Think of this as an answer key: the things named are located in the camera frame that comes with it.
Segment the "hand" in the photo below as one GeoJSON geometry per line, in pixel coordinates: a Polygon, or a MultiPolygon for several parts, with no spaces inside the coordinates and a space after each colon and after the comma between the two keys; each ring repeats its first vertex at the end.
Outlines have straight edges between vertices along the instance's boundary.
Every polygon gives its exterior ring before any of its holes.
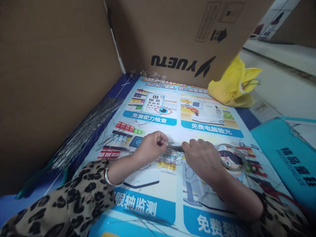
{"type": "Polygon", "coordinates": [[[191,139],[190,144],[183,142],[182,148],[188,165],[206,183],[211,185],[227,173],[212,143],[191,139]]]}
{"type": "Polygon", "coordinates": [[[142,164],[148,165],[163,155],[168,147],[168,137],[160,131],[146,135],[133,156],[142,164]]]}

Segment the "metal wire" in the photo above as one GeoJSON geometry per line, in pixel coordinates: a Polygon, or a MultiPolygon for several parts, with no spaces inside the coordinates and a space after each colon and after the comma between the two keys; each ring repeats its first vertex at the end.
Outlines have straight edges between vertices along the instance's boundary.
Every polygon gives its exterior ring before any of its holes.
{"type": "Polygon", "coordinates": [[[51,169],[62,170],[74,162],[88,144],[98,139],[96,132],[100,127],[108,124],[111,115],[122,102],[121,98],[106,98],[98,103],[53,155],[55,160],[51,169]]]}

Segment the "fabric sleeve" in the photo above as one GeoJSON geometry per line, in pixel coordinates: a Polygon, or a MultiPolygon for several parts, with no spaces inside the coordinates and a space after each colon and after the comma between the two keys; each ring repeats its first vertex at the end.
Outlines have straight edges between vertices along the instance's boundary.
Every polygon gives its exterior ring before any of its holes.
{"type": "Polygon", "coordinates": [[[1,236],[87,236],[107,209],[115,205],[114,188],[104,178],[107,161],[88,163],[64,186],[8,220],[1,236]]]}
{"type": "Polygon", "coordinates": [[[297,213],[267,193],[255,193],[264,211],[250,226],[253,236],[308,236],[307,227],[297,213]]]}

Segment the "bracelet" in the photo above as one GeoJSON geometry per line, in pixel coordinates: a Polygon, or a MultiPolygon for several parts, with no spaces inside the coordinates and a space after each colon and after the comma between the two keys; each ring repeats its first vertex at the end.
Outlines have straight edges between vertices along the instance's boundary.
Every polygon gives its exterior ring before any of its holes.
{"type": "Polygon", "coordinates": [[[113,187],[119,187],[119,186],[121,186],[121,185],[124,183],[124,181],[123,181],[121,184],[118,184],[118,185],[112,184],[112,183],[109,181],[109,178],[108,178],[108,170],[109,170],[111,164],[109,164],[109,166],[108,166],[107,168],[105,168],[105,174],[104,174],[105,181],[106,181],[108,184],[110,184],[111,186],[113,186],[113,187]]]}

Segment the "person's left hand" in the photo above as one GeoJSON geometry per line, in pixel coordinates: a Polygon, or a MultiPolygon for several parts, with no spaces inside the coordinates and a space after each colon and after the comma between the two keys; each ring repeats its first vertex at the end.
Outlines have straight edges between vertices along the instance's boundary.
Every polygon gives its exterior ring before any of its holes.
{"type": "Polygon", "coordinates": [[[142,164],[148,165],[167,151],[168,137],[156,131],[146,135],[133,156],[142,164]]]}

